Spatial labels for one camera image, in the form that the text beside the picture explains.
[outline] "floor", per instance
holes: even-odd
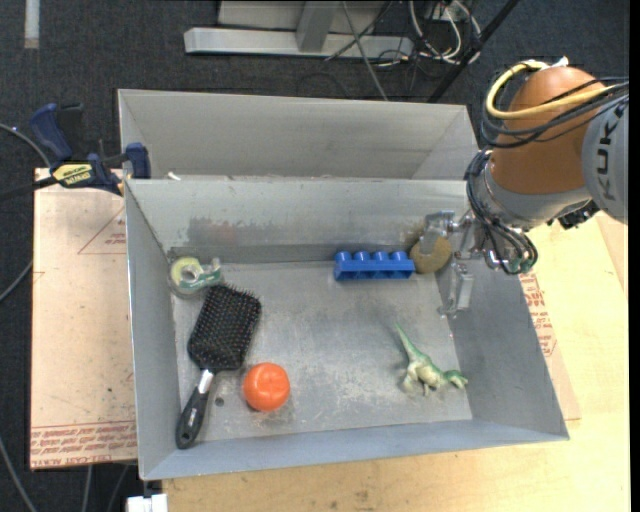
[[[486,27],[508,2],[478,0],[474,14]],[[523,58],[548,62],[566,55],[597,77],[628,76],[630,1],[521,0],[482,48],[480,57],[446,89],[441,103],[467,105],[478,142],[481,103],[496,74]],[[32,136],[31,114],[49,102],[82,102],[87,149],[119,151],[116,91],[162,89],[239,94],[349,97],[382,101],[358,59],[186,55],[183,33],[213,25],[217,2],[43,0],[39,48],[25,49],[25,1],[4,0],[0,17],[0,123]],[[404,33],[407,2],[393,2],[377,31]],[[450,68],[427,62],[378,70],[390,101],[426,102]],[[0,194],[31,183],[38,155],[17,137],[0,133]],[[0,202],[0,294],[31,259],[33,199]],[[30,275],[0,301],[0,436],[17,476],[39,511],[80,510],[86,468],[29,471]],[[88,510],[104,512],[123,474],[118,464],[93,470]],[[114,507],[144,491],[134,468],[124,473]],[[0,511],[30,510],[0,464]]]

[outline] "yellow clamp label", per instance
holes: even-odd
[[[64,164],[53,171],[52,175],[58,182],[70,187],[91,178],[91,165],[77,162]]]

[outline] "clamp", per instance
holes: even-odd
[[[109,165],[125,161],[131,162],[133,168],[130,177],[150,178],[148,153],[139,142],[129,144],[124,153],[105,160],[96,153],[89,153],[85,159],[76,158],[69,136],[73,142],[77,142],[83,110],[81,104],[58,110],[55,103],[48,103],[29,120],[29,126],[38,141],[56,156],[56,163],[49,169],[51,179],[48,184],[59,183],[65,188],[91,187],[122,195],[122,180],[111,172]]]

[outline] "green dinosaur toy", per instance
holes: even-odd
[[[449,370],[443,372],[438,368],[431,358],[420,352],[411,342],[407,334],[396,323],[396,329],[402,340],[402,346],[409,356],[409,366],[407,367],[407,375],[402,381],[402,387],[405,391],[412,391],[413,384],[422,383],[424,386],[425,396],[429,394],[431,389],[437,390],[447,382],[455,387],[462,389],[469,382],[458,370]]]

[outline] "bin floor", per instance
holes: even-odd
[[[400,385],[408,359],[395,322],[442,370],[459,368],[435,276],[336,282],[330,262],[227,264],[223,272],[260,298],[263,314],[245,369],[216,377],[201,440],[472,418],[464,390],[424,396]],[[200,375],[186,344],[203,299],[172,300],[184,406]],[[264,361],[284,367],[291,382],[289,401],[270,413],[250,409],[241,390],[246,370]]]

